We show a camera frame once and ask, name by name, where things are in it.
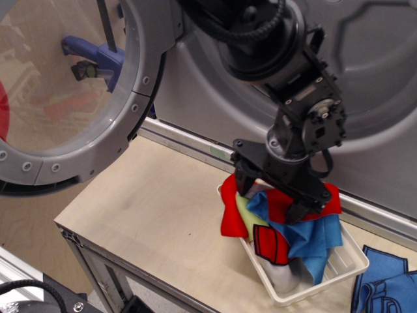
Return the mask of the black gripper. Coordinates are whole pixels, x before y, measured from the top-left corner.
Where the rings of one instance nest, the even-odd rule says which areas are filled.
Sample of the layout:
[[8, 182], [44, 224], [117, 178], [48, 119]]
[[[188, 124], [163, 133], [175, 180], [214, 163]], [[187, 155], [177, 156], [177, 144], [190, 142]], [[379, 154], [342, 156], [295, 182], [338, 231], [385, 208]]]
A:
[[243, 139], [233, 141], [231, 155], [237, 191], [245, 196], [255, 180], [261, 179], [294, 200], [285, 213], [293, 225], [311, 211], [321, 211], [332, 199], [330, 192], [309, 168], [309, 156], [285, 158], [281, 147]]

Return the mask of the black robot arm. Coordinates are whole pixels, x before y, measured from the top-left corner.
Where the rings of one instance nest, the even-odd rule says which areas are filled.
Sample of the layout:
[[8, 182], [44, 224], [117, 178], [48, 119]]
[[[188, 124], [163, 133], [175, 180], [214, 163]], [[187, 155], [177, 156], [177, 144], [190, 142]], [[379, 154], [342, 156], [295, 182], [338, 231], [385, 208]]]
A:
[[346, 136], [346, 113], [333, 76], [317, 54], [322, 27], [309, 28], [293, 1], [181, 1], [198, 28], [219, 43], [226, 71], [277, 104], [264, 143], [236, 139], [231, 156], [237, 190], [248, 193], [262, 179], [292, 198], [285, 222], [321, 213], [332, 195], [327, 171], [311, 158], [321, 153], [333, 168], [331, 147]]

